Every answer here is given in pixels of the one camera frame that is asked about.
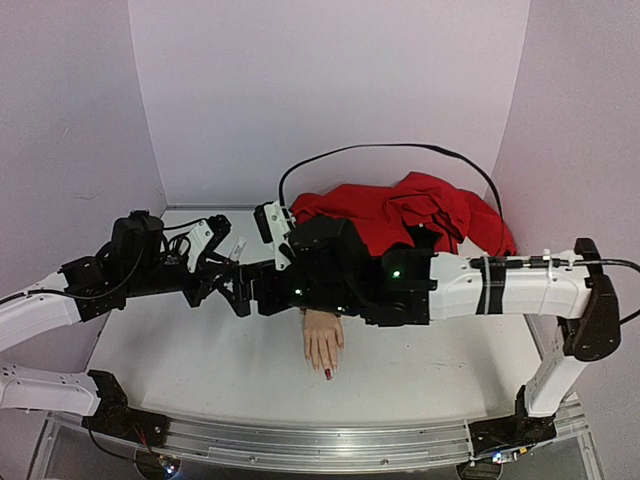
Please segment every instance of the red cloth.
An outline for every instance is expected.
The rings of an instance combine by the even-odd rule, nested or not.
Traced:
[[[412,172],[395,187],[340,185],[326,195],[305,193],[292,210],[299,223],[316,215],[353,220],[373,256],[395,243],[414,246],[403,221],[441,233],[435,246],[439,252],[458,253],[466,237],[490,255],[516,252],[506,225],[500,248],[500,216],[478,195],[424,173]]]

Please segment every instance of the mannequin hand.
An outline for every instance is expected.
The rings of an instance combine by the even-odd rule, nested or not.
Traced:
[[[338,348],[344,350],[340,317],[333,313],[307,310],[304,314],[304,357],[317,372],[338,369]]]

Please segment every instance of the black band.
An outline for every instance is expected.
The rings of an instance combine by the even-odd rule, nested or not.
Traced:
[[[480,268],[480,274],[482,275],[482,293],[478,301],[476,315],[499,315],[503,313],[502,297],[507,279],[507,268],[504,265],[492,265],[487,262]]]

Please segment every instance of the white wall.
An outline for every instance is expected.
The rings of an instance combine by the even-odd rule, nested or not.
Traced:
[[[591,236],[603,255],[640,262],[639,32],[640,4],[630,0],[531,3],[495,171],[523,252]],[[640,277],[607,271],[622,313],[640,308]],[[639,476],[638,372],[640,320],[578,383],[609,479]]]
[[[113,221],[165,198],[147,128],[126,0],[0,0],[0,297],[94,254]],[[84,367],[100,320],[2,358]],[[43,415],[0,411],[0,475],[26,478]]]
[[[425,141],[491,171],[528,0],[130,0],[151,138],[170,204],[273,199],[292,163],[358,142]],[[289,197],[419,169],[484,192],[468,167],[415,151],[349,153]]]

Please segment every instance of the table surface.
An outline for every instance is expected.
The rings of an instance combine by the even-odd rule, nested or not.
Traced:
[[[270,258],[243,210],[169,210],[167,225],[212,214]],[[478,253],[463,245],[467,255]],[[328,382],[304,361],[301,315],[237,318],[220,294],[190,309],[181,293],[128,300],[109,317],[90,368],[115,374],[132,406],[242,423],[369,426],[507,415],[540,359],[521,315],[378,328],[344,318],[345,352]]]

